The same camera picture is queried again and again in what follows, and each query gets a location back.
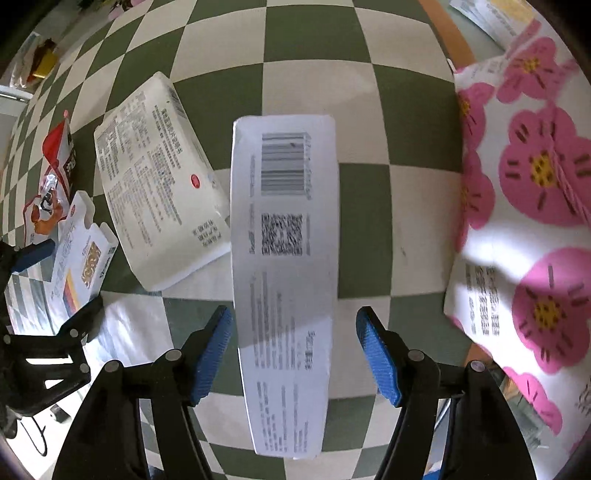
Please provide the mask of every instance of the black wire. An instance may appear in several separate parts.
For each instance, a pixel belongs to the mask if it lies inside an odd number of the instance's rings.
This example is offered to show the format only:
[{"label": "black wire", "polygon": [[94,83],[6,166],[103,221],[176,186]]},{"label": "black wire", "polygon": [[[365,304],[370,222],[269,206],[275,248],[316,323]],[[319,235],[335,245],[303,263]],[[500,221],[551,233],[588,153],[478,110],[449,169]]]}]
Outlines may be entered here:
[{"label": "black wire", "polygon": [[24,429],[25,429],[25,432],[26,432],[26,434],[28,435],[28,437],[29,437],[29,440],[31,441],[31,443],[32,443],[32,444],[33,444],[33,446],[35,447],[35,450],[36,450],[36,451],[39,453],[39,455],[41,455],[42,457],[45,457],[45,456],[47,456],[47,441],[45,440],[45,434],[44,434],[44,432],[45,432],[45,427],[41,428],[41,427],[39,426],[39,424],[37,423],[37,421],[35,420],[35,417],[30,417],[30,418],[31,418],[31,420],[33,421],[33,423],[35,423],[35,426],[37,427],[37,430],[39,430],[39,434],[41,435],[41,440],[43,440],[43,448],[44,448],[44,450],[43,450],[43,453],[41,453],[41,450],[39,450],[39,449],[37,448],[37,445],[36,445],[36,444],[35,444],[35,442],[33,441],[33,439],[32,439],[32,437],[31,437],[31,435],[29,434],[29,432],[28,432],[28,430],[27,430],[27,427],[25,427],[25,424],[22,422],[22,420],[21,420],[21,419],[18,419],[18,421],[21,423],[21,426],[22,426],[22,428],[24,428]]}]

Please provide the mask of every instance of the white bag with pink flowers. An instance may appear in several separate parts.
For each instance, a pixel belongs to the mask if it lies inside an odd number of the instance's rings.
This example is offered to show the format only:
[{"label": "white bag with pink flowers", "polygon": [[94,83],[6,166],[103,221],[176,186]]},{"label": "white bag with pink flowers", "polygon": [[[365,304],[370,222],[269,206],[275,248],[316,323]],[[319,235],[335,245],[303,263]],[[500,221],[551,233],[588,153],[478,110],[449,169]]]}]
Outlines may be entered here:
[{"label": "white bag with pink flowers", "polygon": [[591,424],[591,85],[540,16],[455,82],[463,222],[444,311],[569,452]]}]

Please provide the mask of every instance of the qr code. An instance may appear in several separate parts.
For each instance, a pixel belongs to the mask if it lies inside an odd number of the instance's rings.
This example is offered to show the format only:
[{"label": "qr code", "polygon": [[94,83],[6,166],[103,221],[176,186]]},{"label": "qr code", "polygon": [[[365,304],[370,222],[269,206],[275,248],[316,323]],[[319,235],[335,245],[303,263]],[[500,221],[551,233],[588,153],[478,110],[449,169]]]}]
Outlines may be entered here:
[{"label": "qr code", "polygon": [[263,255],[301,255],[302,215],[261,215]]}]

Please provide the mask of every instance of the table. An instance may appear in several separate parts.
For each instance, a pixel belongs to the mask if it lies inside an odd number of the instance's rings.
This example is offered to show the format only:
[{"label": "table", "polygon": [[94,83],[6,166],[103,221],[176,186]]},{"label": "table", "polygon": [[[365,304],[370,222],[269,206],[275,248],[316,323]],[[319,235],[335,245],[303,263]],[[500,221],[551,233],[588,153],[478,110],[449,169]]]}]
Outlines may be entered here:
[{"label": "table", "polygon": [[[18,119],[0,180],[4,241],[22,245],[22,207],[46,165],[41,144],[66,109],[75,187],[93,198],[95,222],[114,231],[93,132],[157,71],[174,82],[226,190],[237,118],[327,112],[337,125],[339,299],[323,452],[300,461],[254,454],[234,336],[193,416],[214,477],[372,478],[399,412],[376,393],[355,335],[357,309],[371,305],[409,347],[440,362],[461,364],[470,346],[442,313],[462,141],[452,74],[429,16],[416,0],[145,0],[64,59]],[[7,303],[17,332],[50,334],[64,321],[47,300],[52,265],[13,277]],[[229,255],[148,294],[118,249],[102,294],[102,330],[87,346],[94,375],[111,356],[132,364],[180,347],[218,304],[231,306]],[[148,461],[158,466],[149,403],[141,410]]]}]

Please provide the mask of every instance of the blue gripper pad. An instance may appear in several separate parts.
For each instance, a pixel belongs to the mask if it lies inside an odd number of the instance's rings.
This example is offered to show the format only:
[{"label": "blue gripper pad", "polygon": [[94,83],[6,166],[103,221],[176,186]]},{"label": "blue gripper pad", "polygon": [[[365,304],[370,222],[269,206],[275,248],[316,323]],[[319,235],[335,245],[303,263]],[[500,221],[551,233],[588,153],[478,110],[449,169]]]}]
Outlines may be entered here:
[{"label": "blue gripper pad", "polygon": [[194,373],[195,382],[191,390],[191,402],[195,405],[203,397],[207,397],[212,388],[213,379],[232,336],[232,321],[230,309],[224,309],[205,350],[197,362]]},{"label": "blue gripper pad", "polygon": [[398,372],[394,365],[394,360],[389,354],[384,340],[380,337],[375,325],[369,319],[368,312],[364,309],[360,309],[357,312],[356,328],[357,337],[359,338],[369,367],[374,374],[379,392],[392,405],[398,407],[402,400],[402,392],[398,386]]},{"label": "blue gripper pad", "polygon": [[15,264],[12,266],[12,273],[22,272],[36,263],[39,263],[44,258],[51,256],[56,248],[56,243],[48,238],[38,245],[29,245],[20,250],[19,256]]}]

